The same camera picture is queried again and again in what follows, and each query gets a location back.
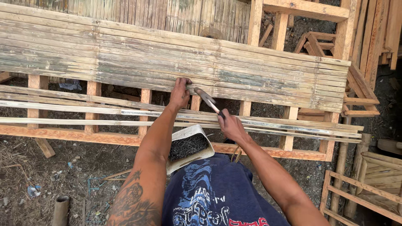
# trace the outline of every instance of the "soil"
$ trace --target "soil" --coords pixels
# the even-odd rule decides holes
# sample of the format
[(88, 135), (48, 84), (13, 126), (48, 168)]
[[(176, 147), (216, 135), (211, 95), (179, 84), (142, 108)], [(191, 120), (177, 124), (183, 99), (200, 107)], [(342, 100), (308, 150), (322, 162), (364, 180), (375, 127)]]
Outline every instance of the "soil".
[[(320, 3), (339, 5), (339, 0), (321, 0)], [(265, 14), (265, 20), (275, 23), (273, 14)], [(289, 28), (286, 34), (285, 51), (292, 52), (301, 35), (308, 31), (319, 31), (325, 33), (335, 32), (335, 23), (320, 21), (296, 16), (294, 27)], [(261, 31), (265, 28), (262, 21)], [(264, 47), (271, 47), (272, 34), (268, 37)], [(373, 140), (379, 138), (391, 138), (401, 140), (399, 129), (401, 114), (400, 111), (400, 91), (394, 90), (389, 83), (389, 79), (397, 77), (401, 79), (401, 74), (389, 71), (388, 67), (381, 67), (378, 71), (378, 79), (375, 94), (380, 105), (378, 110), (380, 116), (371, 118), (354, 118), (353, 125), (365, 126), (364, 132), (370, 133)], [(4, 83), (5, 85), (27, 87), (27, 79), (13, 78)], [(86, 93), (86, 82), (80, 82), (82, 90), (69, 91), (59, 88), (58, 84), (50, 84), (50, 90), (64, 92)], [(102, 96), (109, 97), (111, 86), (103, 84)], [(114, 92), (120, 92), (132, 96), (140, 96), (140, 90), (130, 87), (114, 86)], [(170, 93), (153, 91), (152, 104), (167, 105)], [(240, 101), (230, 99), (216, 99), (217, 107), (227, 108), (231, 114), (239, 114)], [(0, 108), (0, 117), (27, 117), (26, 109)], [(201, 111), (212, 112), (204, 103), (201, 103)], [(252, 103), (251, 115), (259, 117), (279, 118), (283, 114), (283, 106)], [(83, 113), (69, 113), (49, 111), (49, 118), (56, 119), (84, 119)], [(137, 117), (125, 115), (101, 115), (101, 119), (108, 120), (138, 120)], [(83, 129), (82, 125), (58, 126), (64, 128)], [(129, 126), (100, 126), (101, 131), (116, 132), (123, 134), (137, 134), (136, 127)], [(204, 129), (211, 142), (222, 142), (223, 135), (217, 129)], [(251, 134), (255, 141), (261, 146), (276, 147), (279, 144), (279, 136), (267, 136), (263, 134)], [(104, 225), (114, 197), (123, 184), (123, 181), (109, 181), (103, 184), (101, 180), (91, 179), (90, 187), (95, 188), (88, 192), (88, 179), (93, 177), (104, 177), (121, 171), (130, 169), (133, 166), (137, 147), (108, 145), (98, 143), (87, 143), (66, 140), (48, 139), (56, 155), (46, 159), (32, 138), (4, 136), (0, 135), (0, 167), (21, 164), (22, 167), (10, 167), (0, 169), (0, 225), (50, 225), (53, 217), (55, 199), (59, 195), (70, 196), (70, 212), (68, 215), (69, 225), (80, 225), (86, 220), (85, 225)], [(354, 144), (349, 145), (346, 172), (350, 175), (353, 163)], [(316, 151), (319, 142), (316, 140), (295, 138), (293, 148), (302, 150)], [(311, 201), (318, 207), (321, 198), (322, 185), (325, 170), (334, 171), (338, 154), (338, 144), (335, 145), (334, 157), (332, 162), (308, 161), (295, 159), (277, 159), (278, 162), (293, 176), (301, 188), (309, 195)], [(378, 152), (376, 147), (371, 146), (372, 151)], [(77, 156), (76, 162), (68, 166)], [(269, 203), (278, 211), (280, 208), (275, 201), (265, 191), (258, 179), (256, 171), (247, 156), (241, 157), (242, 162), (253, 173), (253, 185)], [(28, 183), (24, 172), (29, 177), (33, 185), (39, 185), (41, 194), (31, 199), (27, 194)], [(125, 178), (127, 174), (116, 178)], [(82, 215), (83, 201), (85, 200), (85, 216)], [(359, 208), (358, 213), (365, 212), (367, 209)], [(371, 224), (368, 218), (362, 218), (358, 214), (357, 221), (360, 225)]]

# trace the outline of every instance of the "rope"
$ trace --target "rope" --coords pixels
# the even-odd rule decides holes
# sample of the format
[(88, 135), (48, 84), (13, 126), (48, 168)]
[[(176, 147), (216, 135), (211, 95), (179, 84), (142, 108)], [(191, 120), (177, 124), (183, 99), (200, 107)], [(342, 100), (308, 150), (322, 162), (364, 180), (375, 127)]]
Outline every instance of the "rope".
[[(230, 162), (233, 162), (233, 157), (236, 154), (237, 149), (239, 149), (239, 146), (236, 147), (236, 149), (234, 150), (232, 157), (230, 159)], [(236, 159), (234, 160), (234, 162), (238, 162), (240, 160), (240, 156), (242, 155), (242, 150), (240, 150), (240, 153), (237, 154)]]

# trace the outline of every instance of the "hammer head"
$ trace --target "hammer head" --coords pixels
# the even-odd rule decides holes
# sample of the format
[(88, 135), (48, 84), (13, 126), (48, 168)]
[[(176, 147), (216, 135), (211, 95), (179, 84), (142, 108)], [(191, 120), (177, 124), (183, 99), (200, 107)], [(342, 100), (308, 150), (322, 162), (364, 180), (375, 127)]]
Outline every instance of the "hammer head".
[(212, 97), (209, 96), (202, 89), (195, 87), (194, 92), (197, 93), (205, 101), (205, 103), (207, 103), (208, 106), (212, 107), (211, 104), (216, 104), (216, 101), (214, 99), (212, 99)]

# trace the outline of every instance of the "man's left hand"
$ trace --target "man's left hand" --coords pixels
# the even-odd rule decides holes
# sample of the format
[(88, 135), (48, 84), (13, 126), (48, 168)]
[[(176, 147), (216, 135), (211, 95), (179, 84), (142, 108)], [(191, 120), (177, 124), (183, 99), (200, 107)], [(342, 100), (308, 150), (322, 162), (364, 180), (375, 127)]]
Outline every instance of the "man's left hand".
[(176, 84), (170, 94), (170, 102), (168, 106), (172, 106), (175, 110), (186, 107), (190, 100), (190, 91), (186, 90), (186, 84), (192, 84), (189, 78), (177, 78)]

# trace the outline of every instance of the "hammer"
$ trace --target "hammer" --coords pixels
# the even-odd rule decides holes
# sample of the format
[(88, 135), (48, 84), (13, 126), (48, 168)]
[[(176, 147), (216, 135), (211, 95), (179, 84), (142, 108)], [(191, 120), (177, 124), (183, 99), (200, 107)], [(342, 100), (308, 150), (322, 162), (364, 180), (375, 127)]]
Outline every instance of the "hammer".
[(194, 92), (197, 93), (204, 101), (205, 103), (210, 106), (218, 115), (220, 115), (223, 119), (225, 119), (225, 115), (223, 114), (222, 111), (220, 111), (216, 106), (216, 101), (209, 96), (206, 92), (204, 92), (202, 89), (195, 87)]

